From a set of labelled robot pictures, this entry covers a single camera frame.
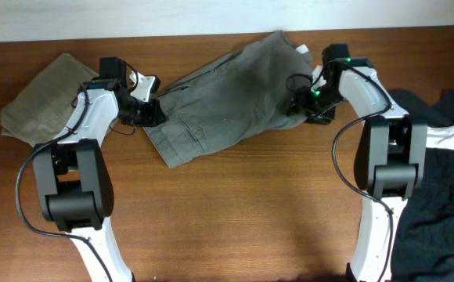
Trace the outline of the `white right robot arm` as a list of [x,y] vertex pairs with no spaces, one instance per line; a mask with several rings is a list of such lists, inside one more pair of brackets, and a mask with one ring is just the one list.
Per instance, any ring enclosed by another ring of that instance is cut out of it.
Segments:
[[333,166],[340,137],[355,125],[362,134],[354,161],[355,180],[339,177],[362,198],[355,252],[347,264],[349,281],[389,281],[391,252],[400,215],[423,180],[427,122],[399,106],[382,86],[366,57],[352,57],[345,44],[322,51],[322,65],[293,91],[290,114],[305,114],[309,124],[328,125],[339,103],[348,102],[357,118],[332,143]]

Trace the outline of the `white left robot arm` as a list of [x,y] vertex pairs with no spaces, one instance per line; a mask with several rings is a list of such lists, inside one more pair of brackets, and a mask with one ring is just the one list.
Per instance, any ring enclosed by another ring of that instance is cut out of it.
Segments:
[[51,237],[74,243],[94,281],[135,279],[112,229],[114,188],[101,146],[117,121],[132,129],[165,122],[152,98],[159,86],[157,76],[140,74],[123,59],[100,59],[98,76],[81,83],[64,128],[36,145],[27,159],[34,167],[41,213],[57,227]]

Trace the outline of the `grey-green shorts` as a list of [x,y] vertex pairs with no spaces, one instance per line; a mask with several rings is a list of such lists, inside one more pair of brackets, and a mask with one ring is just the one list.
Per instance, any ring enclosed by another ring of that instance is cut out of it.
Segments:
[[158,96],[166,121],[145,132],[169,168],[267,130],[302,124],[289,112],[293,89],[313,72],[306,45],[282,31],[228,53]]

